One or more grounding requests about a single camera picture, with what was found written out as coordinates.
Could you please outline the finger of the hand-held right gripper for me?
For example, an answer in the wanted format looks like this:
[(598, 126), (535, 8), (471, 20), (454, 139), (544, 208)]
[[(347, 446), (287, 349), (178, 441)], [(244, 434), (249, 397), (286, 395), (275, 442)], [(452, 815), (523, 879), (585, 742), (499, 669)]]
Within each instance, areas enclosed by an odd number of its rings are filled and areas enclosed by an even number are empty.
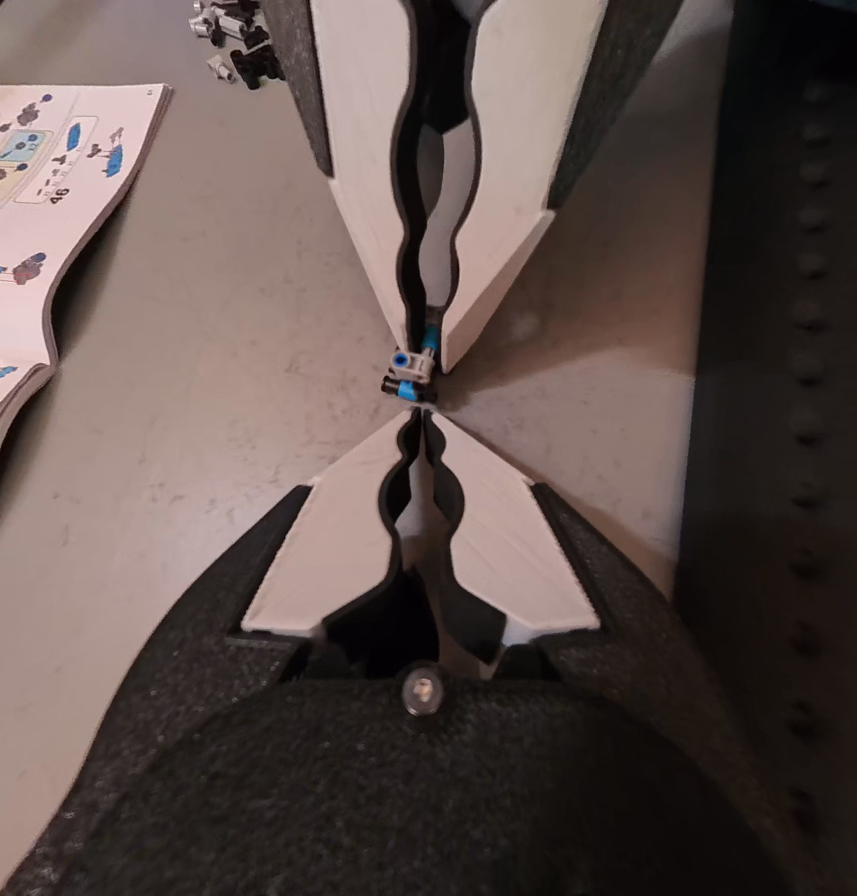
[(418, 179), (423, 2), (311, 2), (332, 161), (330, 186), (398, 347), (425, 328)]
[(548, 195), (607, 6), (488, 2), (473, 24), (465, 86), (476, 175), (453, 233), (445, 373), (478, 340), (555, 218)]

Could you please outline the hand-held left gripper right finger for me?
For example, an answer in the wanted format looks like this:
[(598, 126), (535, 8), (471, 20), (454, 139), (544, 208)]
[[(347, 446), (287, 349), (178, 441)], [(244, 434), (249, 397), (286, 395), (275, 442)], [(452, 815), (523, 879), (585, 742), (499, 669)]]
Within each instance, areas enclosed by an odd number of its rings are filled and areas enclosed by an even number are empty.
[(512, 646), (601, 631), (601, 616), (542, 508), (535, 483), (437, 412), (423, 415), (446, 632), (481, 662)]

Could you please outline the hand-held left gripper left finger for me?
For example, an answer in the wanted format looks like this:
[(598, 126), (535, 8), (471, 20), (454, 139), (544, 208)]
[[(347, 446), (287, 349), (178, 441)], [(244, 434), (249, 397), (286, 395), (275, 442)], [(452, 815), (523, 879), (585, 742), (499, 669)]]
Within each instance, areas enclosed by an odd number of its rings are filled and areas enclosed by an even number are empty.
[(309, 482), (243, 631), (313, 638), (392, 583), (421, 425), (419, 409), (400, 413)]

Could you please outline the grey and blue connector assembly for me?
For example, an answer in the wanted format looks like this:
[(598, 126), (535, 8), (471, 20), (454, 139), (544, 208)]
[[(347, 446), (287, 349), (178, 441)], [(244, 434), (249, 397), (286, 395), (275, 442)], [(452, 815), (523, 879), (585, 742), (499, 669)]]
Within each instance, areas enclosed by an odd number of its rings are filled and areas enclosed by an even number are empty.
[(394, 352), (381, 382), (383, 393), (415, 404), (436, 404), (434, 376), (441, 356), (442, 318), (440, 308), (427, 308), (420, 348), (418, 351), (398, 349)]

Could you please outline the grey desk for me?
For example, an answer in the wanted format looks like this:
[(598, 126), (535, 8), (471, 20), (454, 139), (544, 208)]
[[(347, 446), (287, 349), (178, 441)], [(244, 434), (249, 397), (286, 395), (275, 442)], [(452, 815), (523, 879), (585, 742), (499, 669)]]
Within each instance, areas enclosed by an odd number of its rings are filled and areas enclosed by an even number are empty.
[[(0, 455), (0, 886), (174, 601), (402, 409), (393, 341), (283, 84), (221, 84), (190, 2), (3, 2), (0, 84), (166, 83), (125, 203), (64, 277), (60, 374)], [(664, 593), (683, 501), (733, 2), (684, 2), (442, 412)]]

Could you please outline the pile of small building parts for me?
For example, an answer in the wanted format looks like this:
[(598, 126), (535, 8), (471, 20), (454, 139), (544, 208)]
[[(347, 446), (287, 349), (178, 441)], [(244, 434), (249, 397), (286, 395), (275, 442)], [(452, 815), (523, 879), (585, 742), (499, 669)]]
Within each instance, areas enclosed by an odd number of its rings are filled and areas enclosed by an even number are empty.
[(265, 81), (286, 81), (266, 29), (265, 2), (193, 1), (191, 5), (190, 30), (216, 51), (207, 62), (215, 78), (224, 84), (240, 82), (250, 91), (260, 89)]

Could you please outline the dark dimpled mat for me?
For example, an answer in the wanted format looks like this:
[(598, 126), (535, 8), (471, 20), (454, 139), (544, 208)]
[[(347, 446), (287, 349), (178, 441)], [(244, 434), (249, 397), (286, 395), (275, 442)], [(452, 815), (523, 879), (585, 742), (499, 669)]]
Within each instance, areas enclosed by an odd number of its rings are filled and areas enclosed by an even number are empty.
[(857, 894), (857, 11), (736, 2), (675, 597)]

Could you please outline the open instruction booklet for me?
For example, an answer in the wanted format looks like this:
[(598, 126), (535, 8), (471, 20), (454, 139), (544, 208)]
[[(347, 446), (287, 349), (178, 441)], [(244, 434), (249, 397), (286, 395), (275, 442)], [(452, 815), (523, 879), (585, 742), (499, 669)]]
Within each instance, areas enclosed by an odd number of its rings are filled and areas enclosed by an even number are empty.
[(52, 304), (151, 148), (168, 84), (0, 85), (0, 451), (55, 375)]

